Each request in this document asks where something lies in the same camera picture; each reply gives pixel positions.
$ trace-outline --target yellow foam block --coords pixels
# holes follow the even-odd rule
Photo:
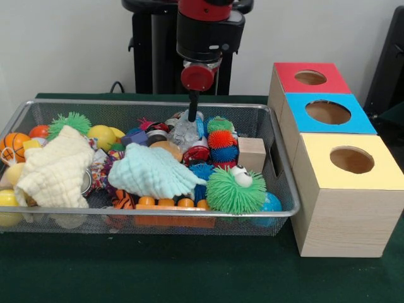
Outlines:
[[[301,134],[293,173],[301,256],[382,256],[404,208],[404,175],[380,137]]]
[[[41,144],[37,140],[30,140],[23,143],[24,150],[29,150],[30,148],[41,148]]]

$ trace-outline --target plastic toy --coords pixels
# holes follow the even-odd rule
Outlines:
[[[225,148],[237,145],[231,131],[214,131],[209,134],[208,144],[210,148]]]
[[[30,137],[39,137],[39,138],[46,138],[48,137],[48,125],[38,125],[35,126],[33,129],[30,131]]]
[[[111,131],[114,133],[115,137],[117,138],[117,142],[118,142],[118,143],[121,142],[121,138],[122,138],[123,136],[125,136],[125,133],[124,133],[123,131],[120,131],[120,130],[117,129],[117,128],[112,128],[112,127],[110,127],[110,129],[111,129]]]
[[[37,140],[30,140],[23,143],[24,150],[27,151],[30,148],[41,148],[42,145]]]
[[[131,134],[127,134],[121,138],[121,142],[124,146],[128,146],[131,143],[137,143],[139,145],[147,146],[147,134],[145,131],[136,131]]]
[[[111,149],[112,144],[116,142],[116,135],[114,132],[105,125],[96,125],[90,128],[87,133],[89,138],[97,139],[97,146],[102,148],[105,152]]]
[[[20,205],[27,205],[27,193],[43,207],[88,208],[81,184],[94,151],[77,130],[64,126],[47,146],[31,148],[26,156],[27,164],[15,187]]]
[[[18,179],[21,176],[21,173],[23,172],[25,163],[16,163],[12,166],[10,166],[4,173],[6,176],[8,182],[11,183],[12,186],[16,186]]]
[[[279,199],[271,193],[266,193],[266,198],[261,211],[282,211],[282,204]],[[252,220],[252,224],[259,227],[272,227],[277,223],[276,218],[255,218]]]
[[[12,189],[0,191],[0,206],[19,206]],[[0,213],[0,227],[17,225],[23,216],[21,213]]]
[[[7,161],[25,162],[23,143],[30,140],[29,136],[22,133],[8,134],[0,143],[2,158]]]
[[[210,157],[214,162],[229,162],[234,161],[239,155],[239,150],[236,146],[225,148],[217,148],[210,150]]]
[[[136,143],[126,147],[125,157],[114,163],[108,180],[131,194],[157,199],[189,194],[197,184],[206,184],[167,150]]]
[[[133,197],[122,189],[116,191],[116,198],[112,200],[114,208],[119,210],[133,210],[135,202]]]
[[[197,177],[203,180],[209,180],[209,177],[214,173],[213,166],[208,164],[197,164],[189,168]],[[194,190],[195,201],[206,199],[206,186],[197,185]]]
[[[245,172],[233,175],[230,169],[215,169],[206,185],[206,197],[212,210],[234,215],[259,211],[265,202],[265,181],[261,174]]]
[[[175,202],[173,199],[160,199],[158,201],[158,205],[160,206],[175,206]]]
[[[178,145],[174,144],[173,142],[169,142],[169,141],[159,141],[156,142],[152,145],[150,145],[151,148],[157,148],[157,147],[161,147],[164,150],[167,150],[169,153],[171,153],[171,155],[178,161],[181,162],[182,161],[182,152],[181,149],[179,148]]]
[[[213,131],[234,131],[234,125],[229,120],[222,117],[215,117],[208,122],[208,133]]]
[[[86,135],[91,128],[91,122],[84,115],[80,115],[77,112],[70,112],[67,117],[63,117],[61,114],[58,115],[58,119],[54,119],[49,125],[47,140],[53,140],[61,132],[65,125],[74,128],[81,134]]]

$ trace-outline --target green spiky ball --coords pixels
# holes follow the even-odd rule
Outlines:
[[[88,120],[86,116],[80,115],[77,112],[70,112],[67,117],[63,117],[59,114],[58,117],[59,118],[56,120],[53,119],[52,123],[49,125],[48,141],[56,138],[65,125],[71,126],[84,135],[86,135],[91,128],[90,120]]]
[[[215,117],[208,123],[208,133],[213,131],[234,131],[234,125],[222,117]]]
[[[250,172],[252,184],[238,185],[229,170],[215,169],[206,185],[206,199],[212,210],[233,215],[259,211],[266,197],[265,180],[261,174]]]

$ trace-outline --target towel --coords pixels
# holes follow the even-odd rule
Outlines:
[[[86,139],[64,126],[48,145],[25,152],[26,163],[15,186],[18,203],[27,206],[25,192],[42,207],[88,208],[81,185],[93,157]]]

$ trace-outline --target blue ball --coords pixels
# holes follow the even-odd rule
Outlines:
[[[266,193],[265,202],[261,211],[282,211],[282,204],[274,194]],[[252,224],[269,228],[274,227],[277,221],[277,218],[257,218],[252,220]]]

